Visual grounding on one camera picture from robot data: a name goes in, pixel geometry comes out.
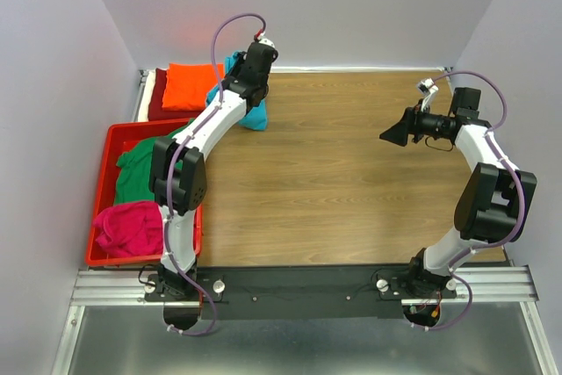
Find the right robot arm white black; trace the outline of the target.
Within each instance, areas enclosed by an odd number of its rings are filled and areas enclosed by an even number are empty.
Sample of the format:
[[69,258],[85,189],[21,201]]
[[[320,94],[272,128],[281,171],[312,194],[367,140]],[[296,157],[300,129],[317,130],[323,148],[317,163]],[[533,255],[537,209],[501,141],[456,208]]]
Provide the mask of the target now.
[[534,174],[518,169],[499,147],[491,125],[479,118],[481,92],[455,90],[448,114],[430,110],[438,88],[428,78],[418,85],[422,98],[406,108],[398,123],[379,137],[405,147],[432,138],[459,150],[472,173],[456,206],[451,230],[434,245],[421,249],[398,276],[408,295],[442,292],[454,271],[483,249],[519,238],[537,187]]

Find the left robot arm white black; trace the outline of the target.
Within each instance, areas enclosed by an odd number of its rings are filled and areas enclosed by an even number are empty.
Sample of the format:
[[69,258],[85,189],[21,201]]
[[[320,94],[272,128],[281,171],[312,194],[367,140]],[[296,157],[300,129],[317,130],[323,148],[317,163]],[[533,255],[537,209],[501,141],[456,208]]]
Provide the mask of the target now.
[[205,110],[177,136],[155,141],[148,186],[162,214],[163,251],[155,288],[161,295],[176,300],[200,295],[189,272],[197,261],[194,222],[207,191],[205,160],[227,131],[266,98],[277,58],[271,41],[252,42]]

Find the folded orange t shirt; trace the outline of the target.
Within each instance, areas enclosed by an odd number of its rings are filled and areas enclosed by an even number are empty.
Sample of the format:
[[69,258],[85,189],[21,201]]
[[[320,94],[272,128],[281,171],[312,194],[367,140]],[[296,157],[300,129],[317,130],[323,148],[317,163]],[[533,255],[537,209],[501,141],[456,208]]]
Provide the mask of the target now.
[[211,63],[171,63],[167,71],[162,108],[167,112],[200,112],[205,109],[207,93],[217,82]]

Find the folded white t shirt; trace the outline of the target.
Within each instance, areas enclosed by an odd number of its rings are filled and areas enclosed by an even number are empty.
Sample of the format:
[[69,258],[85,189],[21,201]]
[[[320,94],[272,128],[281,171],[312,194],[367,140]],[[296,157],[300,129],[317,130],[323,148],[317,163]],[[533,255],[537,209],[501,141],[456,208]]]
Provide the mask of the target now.
[[148,107],[152,99],[154,87],[155,70],[145,70],[140,83],[140,102],[136,113],[136,122],[148,122]]

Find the folded dark red t shirt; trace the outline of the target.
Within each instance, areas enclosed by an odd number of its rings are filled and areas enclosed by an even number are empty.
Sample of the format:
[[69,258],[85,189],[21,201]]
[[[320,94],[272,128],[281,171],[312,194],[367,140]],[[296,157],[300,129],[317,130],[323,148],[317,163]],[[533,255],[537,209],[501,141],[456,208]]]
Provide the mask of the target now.
[[148,120],[172,120],[196,118],[201,110],[194,111],[165,111],[162,106],[163,94],[167,84],[167,71],[164,69],[155,70],[155,85],[148,105]]

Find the red plastic bin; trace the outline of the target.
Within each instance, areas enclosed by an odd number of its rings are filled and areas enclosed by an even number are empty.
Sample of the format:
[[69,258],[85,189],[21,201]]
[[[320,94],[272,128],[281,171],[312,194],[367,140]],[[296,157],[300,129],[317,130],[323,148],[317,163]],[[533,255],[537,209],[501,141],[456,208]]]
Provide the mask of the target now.
[[141,212],[154,214],[148,188],[152,150],[158,137],[185,129],[189,119],[173,119],[110,126],[98,172],[92,223],[85,262],[92,267],[157,262],[162,237],[141,234]]

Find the green t shirt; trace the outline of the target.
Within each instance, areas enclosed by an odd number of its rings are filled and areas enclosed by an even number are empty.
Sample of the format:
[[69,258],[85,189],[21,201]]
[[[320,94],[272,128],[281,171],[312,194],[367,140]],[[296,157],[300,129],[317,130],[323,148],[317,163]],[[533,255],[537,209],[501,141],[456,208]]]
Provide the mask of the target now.
[[172,138],[191,122],[192,119],[162,120],[134,128],[134,138],[127,141],[128,144],[134,144],[116,161],[119,174],[115,183],[114,205],[155,199],[154,193],[149,189],[155,141],[160,137]]

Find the magenta t shirt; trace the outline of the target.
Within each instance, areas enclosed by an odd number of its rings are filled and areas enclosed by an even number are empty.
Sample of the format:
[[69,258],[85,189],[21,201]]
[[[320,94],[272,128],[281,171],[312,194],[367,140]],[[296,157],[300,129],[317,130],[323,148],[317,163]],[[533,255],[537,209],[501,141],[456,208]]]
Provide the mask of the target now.
[[111,206],[94,220],[96,244],[112,258],[160,255],[163,223],[160,207],[152,201]]

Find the aluminium frame rail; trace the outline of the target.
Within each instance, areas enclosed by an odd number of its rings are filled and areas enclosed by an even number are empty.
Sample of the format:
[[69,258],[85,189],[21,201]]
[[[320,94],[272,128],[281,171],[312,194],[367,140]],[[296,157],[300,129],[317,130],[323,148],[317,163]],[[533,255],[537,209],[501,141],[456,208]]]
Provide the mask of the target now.
[[529,269],[458,271],[434,325],[413,317],[218,321],[210,335],[168,332],[140,270],[82,270],[56,374],[558,374]]

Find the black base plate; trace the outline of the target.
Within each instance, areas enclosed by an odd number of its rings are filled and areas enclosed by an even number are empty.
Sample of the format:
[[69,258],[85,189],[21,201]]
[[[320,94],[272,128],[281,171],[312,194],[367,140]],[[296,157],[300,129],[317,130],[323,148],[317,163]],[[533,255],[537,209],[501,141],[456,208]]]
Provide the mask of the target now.
[[140,271],[144,300],[163,306],[180,329],[210,321],[413,317],[434,325],[441,299],[454,299],[450,280],[416,282],[405,264],[202,267],[190,284],[161,265]]

